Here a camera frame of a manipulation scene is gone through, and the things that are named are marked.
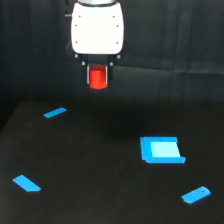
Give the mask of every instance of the blue tile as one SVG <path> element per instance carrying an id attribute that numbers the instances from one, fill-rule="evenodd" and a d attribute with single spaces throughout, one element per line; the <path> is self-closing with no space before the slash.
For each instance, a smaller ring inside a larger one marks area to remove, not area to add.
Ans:
<path id="1" fill-rule="evenodd" d="M 211 192 L 206 187 L 200 187 L 194 191 L 191 191 L 188 194 L 183 195 L 182 198 L 185 202 L 192 204 L 195 201 L 198 201 L 210 194 Z"/>
<path id="2" fill-rule="evenodd" d="M 67 110 L 65 108 L 61 107 L 59 109 L 56 109 L 56 110 L 53 110 L 53 111 L 51 111 L 49 113 L 44 114 L 44 116 L 46 118 L 50 118 L 50 117 L 56 116 L 58 114 L 61 114 L 61 113 L 65 112 L 65 111 L 67 111 Z"/>
<path id="3" fill-rule="evenodd" d="M 176 137 L 141 137 L 142 160 L 147 163 L 185 163 L 176 142 Z"/>
<path id="4" fill-rule="evenodd" d="M 18 176 L 17 178 L 13 179 L 13 181 L 27 192 L 39 191 L 41 189 L 23 175 Z"/>
<path id="5" fill-rule="evenodd" d="M 153 157 L 180 157 L 176 142 L 151 142 Z"/>
<path id="6" fill-rule="evenodd" d="M 177 142 L 176 137 L 144 137 L 149 142 Z"/>

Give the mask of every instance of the white robot housing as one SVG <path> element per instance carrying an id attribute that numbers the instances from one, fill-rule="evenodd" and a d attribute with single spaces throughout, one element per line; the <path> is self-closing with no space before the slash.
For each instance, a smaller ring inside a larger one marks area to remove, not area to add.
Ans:
<path id="1" fill-rule="evenodd" d="M 77 54 L 116 55 L 123 47 L 124 21 L 116 0 L 79 0 L 74 4 L 71 44 Z"/>

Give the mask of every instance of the small blue piece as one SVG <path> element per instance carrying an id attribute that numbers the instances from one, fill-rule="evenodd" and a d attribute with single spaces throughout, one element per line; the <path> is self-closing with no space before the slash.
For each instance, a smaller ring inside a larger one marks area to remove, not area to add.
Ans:
<path id="1" fill-rule="evenodd" d="M 211 192 L 206 187 L 200 187 L 188 194 L 183 195 L 182 198 L 185 202 L 192 204 L 195 201 L 198 201 L 199 199 L 202 199 L 210 194 Z"/>
<path id="2" fill-rule="evenodd" d="M 13 179 L 13 181 L 27 192 L 39 191 L 41 189 L 23 175 L 18 176 L 17 178 Z"/>
<path id="3" fill-rule="evenodd" d="M 44 114 L 44 116 L 46 118 L 50 118 L 50 117 L 53 117 L 55 115 L 61 114 L 61 113 L 65 112 L 65 111 L 67 111 L 67 110 L 65 108 L 61 107 L 59 109 L 56 109 L 56 110 L 53 110 L 53 111 L 51 111 L 49 113 Z"/>
<path id="4" fill-rule="evenodd" d="M 147 163 L 184 163 L 180 157 L 176 137 L 142 137 L 140 138 L 142 160 Z"/>

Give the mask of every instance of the black backdrop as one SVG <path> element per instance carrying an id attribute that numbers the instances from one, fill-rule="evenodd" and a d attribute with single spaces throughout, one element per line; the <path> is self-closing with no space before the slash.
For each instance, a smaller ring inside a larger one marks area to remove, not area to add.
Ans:
<path id="1" fill-rule="evenodd" d="M 223 0 L 120 3 L 130 52 L 114 68 L 110 88 L 96 92 L 65 53 L 65 1 L 1 0 L 1 101 L 223 103 Z"/>

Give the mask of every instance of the light blue square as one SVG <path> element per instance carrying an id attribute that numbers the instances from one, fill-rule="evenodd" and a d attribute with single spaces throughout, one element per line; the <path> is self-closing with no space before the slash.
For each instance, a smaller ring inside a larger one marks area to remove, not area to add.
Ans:
<path id="1" fill-rule="evenodd" d="M 177 146 L 176 137 L 141 137 L 142 160 L 147 163 L 185 163 Z"/>
<path id="2" fill-rule="evenodd" d="M 176 142 L 151 142 L 153 157 L 180 157 Z"/>

